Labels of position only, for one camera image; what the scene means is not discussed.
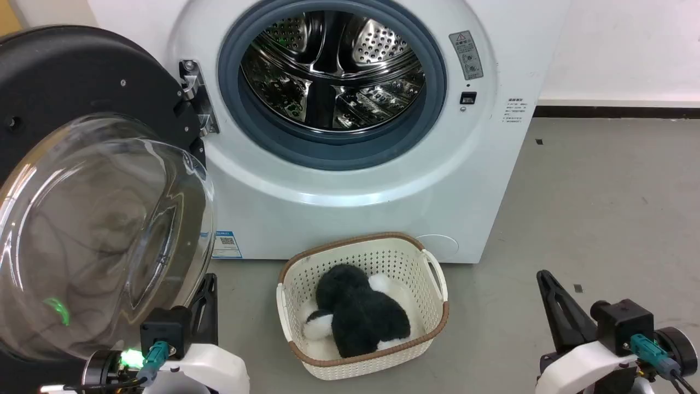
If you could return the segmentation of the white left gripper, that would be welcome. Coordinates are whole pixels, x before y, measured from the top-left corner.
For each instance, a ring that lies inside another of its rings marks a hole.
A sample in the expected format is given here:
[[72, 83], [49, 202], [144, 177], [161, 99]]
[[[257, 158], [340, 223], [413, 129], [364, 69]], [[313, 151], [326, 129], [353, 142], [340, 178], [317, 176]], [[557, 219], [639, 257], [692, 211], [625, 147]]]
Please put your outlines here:
[[191, 344], [180, 361], [167, 361], [160, 368], [147, 394], [250, 394], [250, 380], [243, 359], [219, 344], [217, 275], [208, 273], [202, 294], [196, 294], [188, 311], [191, 314]]

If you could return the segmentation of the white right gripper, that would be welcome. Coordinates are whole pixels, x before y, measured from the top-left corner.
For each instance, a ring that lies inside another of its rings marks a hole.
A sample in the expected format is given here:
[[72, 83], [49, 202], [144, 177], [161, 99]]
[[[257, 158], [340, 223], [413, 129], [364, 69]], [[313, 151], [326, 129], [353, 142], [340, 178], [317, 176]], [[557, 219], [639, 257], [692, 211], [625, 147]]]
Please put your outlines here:
[[535, 394], [577, 394], [620, 364], [637, 361], [635, 354], [617, 356], [596, 341], [597, 325], [550, 271], [538, 271], [536, 280], [555, 351], [568, 353], [545, 368]]

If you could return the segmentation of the black round door, glass bowl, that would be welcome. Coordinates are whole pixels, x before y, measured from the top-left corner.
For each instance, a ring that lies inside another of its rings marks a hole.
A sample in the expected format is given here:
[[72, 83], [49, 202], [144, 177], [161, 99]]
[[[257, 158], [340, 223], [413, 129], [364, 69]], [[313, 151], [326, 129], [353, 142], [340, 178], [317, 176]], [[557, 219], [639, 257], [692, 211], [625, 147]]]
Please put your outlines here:
[[214, 192], [180, 82], [89, 26], [0, 38], [0, 352], [86, 359], [190, 304]]

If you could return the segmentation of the white front-load washing machine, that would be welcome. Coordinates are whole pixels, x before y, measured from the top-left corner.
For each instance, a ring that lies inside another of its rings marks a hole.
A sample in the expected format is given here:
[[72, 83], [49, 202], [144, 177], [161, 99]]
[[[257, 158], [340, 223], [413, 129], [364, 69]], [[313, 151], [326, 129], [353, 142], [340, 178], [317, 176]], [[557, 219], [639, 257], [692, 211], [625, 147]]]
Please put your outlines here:
[[[217, 230], [242, 259], [289, 259], [335, 240], [397, 231], [458, 242], [450, 262], [477, 264], [514, 169], [571, 0], [393, 0], [427, 23], [447, 70], [430, 132], [396, 159], [348, 171], [302, 167], [255, 144], [230, 117], [218, 55], [235, 20], [260, 0], [87, 0], [97, 24], [127, 37], [180, 78], [199, 62], [220, 133], [203, 137], [217, 192]], [[465, 80], [448, 36], [471, 32], [483, 77]], [[460, 93], [477, 92], [474, 105]]]

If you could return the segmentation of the silver metal door hinge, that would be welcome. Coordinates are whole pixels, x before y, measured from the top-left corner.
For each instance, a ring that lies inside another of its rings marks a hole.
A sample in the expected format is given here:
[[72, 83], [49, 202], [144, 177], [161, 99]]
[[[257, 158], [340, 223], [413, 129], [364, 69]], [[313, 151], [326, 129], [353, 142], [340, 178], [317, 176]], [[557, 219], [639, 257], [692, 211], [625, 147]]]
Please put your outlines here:
[[192, 59], [180, 60], [178, 64], [182, 80], [183, 95], [190, 102], [200, 123], [200, 137], [220, 133], [217, 115], [213, 110], [207, 83], [199, 62]]

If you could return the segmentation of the blue white energy label sticker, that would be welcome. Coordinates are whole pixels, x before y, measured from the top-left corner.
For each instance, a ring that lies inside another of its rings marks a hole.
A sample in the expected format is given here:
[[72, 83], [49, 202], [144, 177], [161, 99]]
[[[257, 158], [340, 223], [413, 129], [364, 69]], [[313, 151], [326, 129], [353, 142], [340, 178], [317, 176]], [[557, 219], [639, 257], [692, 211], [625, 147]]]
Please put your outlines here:
[[235, 235], [230, 230], [217, 230], [213, 244], [213, 259], [242, 259]]

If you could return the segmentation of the white plastic basket, brown rim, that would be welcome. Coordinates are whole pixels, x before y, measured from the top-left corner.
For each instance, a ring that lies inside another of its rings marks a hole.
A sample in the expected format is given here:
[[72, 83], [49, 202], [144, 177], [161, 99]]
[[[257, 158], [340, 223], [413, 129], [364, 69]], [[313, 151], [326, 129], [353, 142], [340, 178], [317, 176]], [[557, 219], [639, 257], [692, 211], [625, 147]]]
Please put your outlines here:
[[[302, 313], [315, 302], [318, 280], [342, 263], [399, 282], [417, 313], [417, 338], [367, 356], [320, 359], [320, 346], [310, 346], [302, 332]], [[438, 260], [423, 244], [410, 235], [387, 232], [338, 240], [295, 255], [278, 277], [277, 309], [285, 339], [305, 369], [318, 379], [342, 380], [392, 368], [426, 352], [447, 324], [448, 289]]]

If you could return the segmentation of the round white filter cover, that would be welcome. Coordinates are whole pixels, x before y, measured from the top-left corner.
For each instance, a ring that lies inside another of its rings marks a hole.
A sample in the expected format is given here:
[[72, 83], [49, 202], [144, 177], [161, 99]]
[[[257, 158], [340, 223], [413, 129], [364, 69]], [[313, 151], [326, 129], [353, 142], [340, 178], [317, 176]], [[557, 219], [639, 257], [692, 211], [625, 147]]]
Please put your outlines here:
[[438, 262], [449, 262], [458, 254], [458, 242], [447, 235], [425, 234], [417, 237], [425, 249], [433, 254]]

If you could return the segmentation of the black and white plush toy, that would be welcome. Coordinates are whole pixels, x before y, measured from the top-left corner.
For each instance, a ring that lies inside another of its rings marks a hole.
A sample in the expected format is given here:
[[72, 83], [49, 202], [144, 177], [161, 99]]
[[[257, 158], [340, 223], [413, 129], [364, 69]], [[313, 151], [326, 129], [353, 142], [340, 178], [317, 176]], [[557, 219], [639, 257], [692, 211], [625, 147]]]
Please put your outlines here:
[[308, 341], [332, 337], [340, 357], [365, 356], [409, 341], [415, 333], [398, 283], [338, 264], [320, 277], [317, 309], [305, 317]]

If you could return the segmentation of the stainless steel perforated drum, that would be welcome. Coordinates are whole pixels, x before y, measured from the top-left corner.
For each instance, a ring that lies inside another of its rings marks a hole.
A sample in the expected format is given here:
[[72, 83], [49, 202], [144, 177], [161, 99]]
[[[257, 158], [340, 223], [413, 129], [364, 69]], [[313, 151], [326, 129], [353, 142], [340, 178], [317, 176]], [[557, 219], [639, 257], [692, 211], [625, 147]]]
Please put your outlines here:
[[405, 114], [425, 86], [422, 63], [402, 35], [343, 11], [273, 22], [250, 43], [240, 70], [265, 109], [325, 134], [378, 128]]

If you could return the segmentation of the grey warning label sticker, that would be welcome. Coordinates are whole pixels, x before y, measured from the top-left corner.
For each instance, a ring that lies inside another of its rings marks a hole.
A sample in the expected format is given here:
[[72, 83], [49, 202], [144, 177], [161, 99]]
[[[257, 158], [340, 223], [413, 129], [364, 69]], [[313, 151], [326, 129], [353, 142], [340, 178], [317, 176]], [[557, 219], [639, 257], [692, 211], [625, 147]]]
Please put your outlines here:
[[448, 38], [457, 53], [465, 80], [482, 78], [482, 62], [471, 32], [467, 30], [451, 33]]

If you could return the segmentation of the black wall baseboard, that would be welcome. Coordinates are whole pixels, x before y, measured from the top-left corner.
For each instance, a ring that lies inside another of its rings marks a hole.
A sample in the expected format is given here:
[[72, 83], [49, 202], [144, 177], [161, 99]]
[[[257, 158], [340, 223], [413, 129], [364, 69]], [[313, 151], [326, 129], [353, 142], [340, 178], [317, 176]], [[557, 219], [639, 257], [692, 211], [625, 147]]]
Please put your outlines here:
[[691, 119], [700, 120], [700, 108], [629, 106], [537, 106], [535, 118], [545, 119]]

